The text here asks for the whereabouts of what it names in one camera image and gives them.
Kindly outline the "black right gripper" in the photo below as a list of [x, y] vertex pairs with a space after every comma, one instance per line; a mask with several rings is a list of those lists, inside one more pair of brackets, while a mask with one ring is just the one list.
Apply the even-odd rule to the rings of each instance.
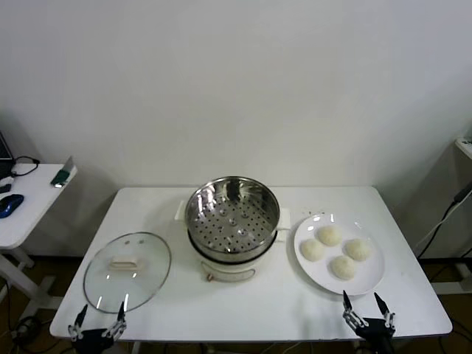
[[376, 353], [393, 354], [394, 347], [392, 346], [392, 337], [395, 327], [395, 313], [392, 313], [385, 301], [375, 292], [375, 301], [383, 316], [384, 324], [368, 324], [368, 322], [359, 316], [352, 307], [350, 299], [343, 291], [343, 319], [350, 328], [357, 328], [355, 333], [361, 338], [368, 341]]

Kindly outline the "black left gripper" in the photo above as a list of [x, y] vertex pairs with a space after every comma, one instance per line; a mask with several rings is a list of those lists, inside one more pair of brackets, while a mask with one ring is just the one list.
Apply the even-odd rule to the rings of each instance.
[[122, 301], [117, 320], [108, 329], [94, 329], [82, 331], [82, 324], [86, 317], [88, 305], [85, 304], [77, 314], [74, 324], [68, 326], [72, 346], [77, 353], [100, 354], [114, 345], [114, 339], [119, 339], [126, 329], [125, 302]]

